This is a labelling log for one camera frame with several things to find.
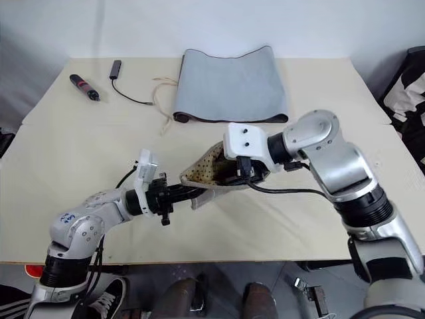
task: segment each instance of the white wall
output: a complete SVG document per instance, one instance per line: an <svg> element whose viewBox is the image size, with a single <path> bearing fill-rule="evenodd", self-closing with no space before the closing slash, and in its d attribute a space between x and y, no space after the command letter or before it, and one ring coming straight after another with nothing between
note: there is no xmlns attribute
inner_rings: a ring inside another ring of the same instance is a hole
<svg viewBox="0 0 425 319"><path fill-rule="evenodd" d="M0 125L18 126L69 56L350 56L374 94L425 45L423 0L2 0Z"/></svg>

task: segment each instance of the cable connector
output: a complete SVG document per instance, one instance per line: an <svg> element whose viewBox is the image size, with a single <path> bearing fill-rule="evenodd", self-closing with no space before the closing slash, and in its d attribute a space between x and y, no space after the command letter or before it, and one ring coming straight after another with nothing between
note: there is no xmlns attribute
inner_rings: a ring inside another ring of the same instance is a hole
<svg viewBox="0 0 425 319"><path fill-rule="evenodd" d="M251 180L251 177L254 175L251 158L248 156L238 156L236 157L236 161L238 162L238 175L244 180Z"/></svg>
<svg viewBox="0 0 425 319"><path fill-rule="evenodd" d="M296 171L301 168L306 168L310 170L310 167L306 163L302 163L300 161L292 161L290 163L284 164L284 170L286 171Z"/></svg>
<svg viewBox="0 0 425 319"><path fill-rule="evenodd" d="M109 78L111 80L116 80L118 78L118 74L120 73L120 68L121 68L121 60L115 60L111 68L111 73L109 74Z"/></svg>

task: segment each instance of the red object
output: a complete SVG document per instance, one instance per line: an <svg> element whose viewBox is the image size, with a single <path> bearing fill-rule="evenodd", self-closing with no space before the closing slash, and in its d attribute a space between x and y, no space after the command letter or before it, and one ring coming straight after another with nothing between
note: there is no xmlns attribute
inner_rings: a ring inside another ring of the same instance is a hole
<svg viewBox="0 0 425 319"><path fill-rule="evenodd" d="M40 278L43 273L43 266L41 265L25 265L25 272L33 278Z"/></svg>

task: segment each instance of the black and white object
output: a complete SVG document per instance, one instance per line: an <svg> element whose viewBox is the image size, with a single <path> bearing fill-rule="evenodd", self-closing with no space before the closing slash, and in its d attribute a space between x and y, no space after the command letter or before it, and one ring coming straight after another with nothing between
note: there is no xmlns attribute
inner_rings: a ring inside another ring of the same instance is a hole
<svg viewBox="0 0 425 319"><path fill-rule="evenodd" d="M425 126L425 47L409 49L406 59L382 98L395 128L417 117Z"/></svg>

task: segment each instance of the brown boot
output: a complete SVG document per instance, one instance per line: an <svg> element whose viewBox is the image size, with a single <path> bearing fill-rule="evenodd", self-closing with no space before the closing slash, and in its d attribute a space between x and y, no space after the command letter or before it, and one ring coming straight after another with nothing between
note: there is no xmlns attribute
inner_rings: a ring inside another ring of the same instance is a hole
<svg viewBox="0 0 425 319"><path fill-rule="evenodd" d="M278 319L276 302L269 288L257 282L246 286L242 319Z"/></svg>
<svg viewBox="0 0 425 319"><path fill-rule="evenodd" d="M196 281L184 279L172 284L158 300L149 319L186 317L191 311Z"/></svg>

